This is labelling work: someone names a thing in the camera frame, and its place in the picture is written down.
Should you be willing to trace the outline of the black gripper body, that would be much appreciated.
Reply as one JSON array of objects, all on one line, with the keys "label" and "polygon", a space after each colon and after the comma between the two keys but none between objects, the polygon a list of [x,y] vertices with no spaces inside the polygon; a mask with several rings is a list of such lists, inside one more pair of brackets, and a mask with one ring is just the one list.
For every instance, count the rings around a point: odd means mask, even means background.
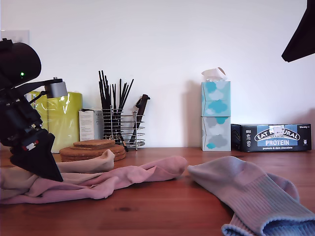
[{"label": "black gripper body", "polygon": [[48,149],[49,133],[24,96],[0,96],[0,142],[17,149]]}]

